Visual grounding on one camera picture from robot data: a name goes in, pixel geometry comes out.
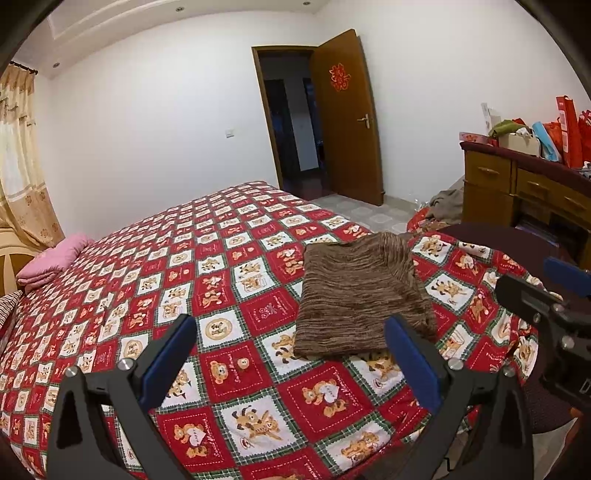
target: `red patterned bedspread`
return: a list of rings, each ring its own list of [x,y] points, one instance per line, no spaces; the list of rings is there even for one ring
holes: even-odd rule
[[[305,244],[366,234],[259,181],[103,238],[17,307],[0,359],[3,434],[44,477],[64,370],[112,369],[190,313],[197,345],[152,417],[196,478],[330,479],[388,442],[415,438],[426,411],[390,356],[293,354]],[[444,235],[416,239],[414,258],[433,296],[442,354],[495,370],[519,342],[514,361],[527,375],[535,336],[496,304],[493,287],[504,271],[535,279],[500,252]],[[145,478],[112,409],[104,410],[126,466]]]

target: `red gift bag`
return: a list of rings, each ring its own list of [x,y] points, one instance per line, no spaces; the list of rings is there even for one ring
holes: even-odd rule
[[[544,128],[548,132],[548,135],[552,139],[552,143],[556,148],[558,148],[558,153],[560,155],[563,154],[563,147],[562,147],[562,127],[560,126],[559,122],[549,122],[547,124],[543,124]]]
[[[583,147],[583,161],[591,162],[591,110],[579,115],[579,132]]]
[[[562,96],[556,97],[556,104],[560,113],[564,162],[570,168],[582,168],[583,146],[581,145],[581,134],[574,102],[567,96]]]

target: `wooden desk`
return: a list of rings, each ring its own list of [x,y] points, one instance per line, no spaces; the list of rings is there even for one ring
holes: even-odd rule
[[[591,269],[591,181],[562,164],[462,142],[463,222],[515,226],[524,214],[554,230],[580,268]]]

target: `drawer handle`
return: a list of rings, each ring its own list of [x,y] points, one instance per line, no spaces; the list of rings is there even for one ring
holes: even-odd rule
[[[492,168],[478,167],[478,170],[480,170],[482,173],[486,173],[487,175],[498,175],[499,174],[499,172],[497,172],[496,170],[493,170]]]
[[[544,187],[543,185],[540,185],[538,182],[536,181],[529,181],[527,183],[530,187],[533,187],[537,190],[541,190],[544,193],[548,193],[548,187]]]
[[[569,197],[564,197],[564,199],[569,202],[573,207],[578,208],[579,210],[586,210],[586,208],[581,205],[579,202],[577,202],[576,200],[573,200],[572,198]]]

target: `pink blanket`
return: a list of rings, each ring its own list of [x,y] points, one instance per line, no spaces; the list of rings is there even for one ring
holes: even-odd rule
[[[72,265],[80,252],[94,240],[83,233],[70,235],[54,248],[48,248],[31,260],[17,274],[21,285],[41,287],[53,280],[59,273]]]

